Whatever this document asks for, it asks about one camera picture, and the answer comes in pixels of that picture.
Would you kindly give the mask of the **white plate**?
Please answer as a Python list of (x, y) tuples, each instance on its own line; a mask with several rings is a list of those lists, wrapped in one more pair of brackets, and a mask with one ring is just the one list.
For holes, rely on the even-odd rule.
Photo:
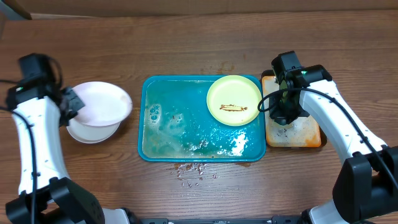
[(106, 82), (86, 82), (72, 90), (84, 103), (75, 119), (88, 126), (110, 126), (126, 119), (132, 100), (121, 87)]
[(85, 144), (96, 144), (110, 138), (119, 128), (120, 123), (110, 126), (88, 126), (81, 124), (75, 119), (67, 126), (70, 136)]

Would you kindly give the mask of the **white plate front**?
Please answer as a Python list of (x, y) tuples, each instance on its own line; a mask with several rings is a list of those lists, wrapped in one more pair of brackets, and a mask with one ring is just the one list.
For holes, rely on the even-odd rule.
[(75, 119), (67, 126), (70, 136), (85, 144), (96, 144), (110, 138), (119, 128), (120, 123), (110, 126), (88, 126), (81, 124)]

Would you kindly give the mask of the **yellow-green plate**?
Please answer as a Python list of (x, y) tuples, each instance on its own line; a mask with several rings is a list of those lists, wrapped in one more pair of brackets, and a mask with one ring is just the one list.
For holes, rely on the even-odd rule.
[(206, 105), (217, 121), (228, 126), (242, 126), (257, 118), (261, 99), (262, 93), (252, 80), (227, 75), (210, 86)]

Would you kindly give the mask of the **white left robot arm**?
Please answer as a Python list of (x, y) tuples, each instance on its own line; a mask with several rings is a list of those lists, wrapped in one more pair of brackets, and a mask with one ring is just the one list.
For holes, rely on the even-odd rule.
[(9, 89), (6, 103), (17, 126), (21, 154), (19, 197), (6, 204), (12, 223), (131, 223), (128, 210), (103, 208), (70, 180), (59, 127), (77, 113), (69, 89), (46, 78), (25, 78)]

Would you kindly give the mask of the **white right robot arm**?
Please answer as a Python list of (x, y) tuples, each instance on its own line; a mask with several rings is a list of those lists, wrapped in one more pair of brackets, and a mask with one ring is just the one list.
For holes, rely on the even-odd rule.
[(265, 107), (281, 125), (312, 116), (336, 149), (342, 168), (332, 199), (298, 223), (359, 223), (397, 211), (397, 148), (373, 134), (341, 97), (321, 65), (273, 65), (279, 90)]

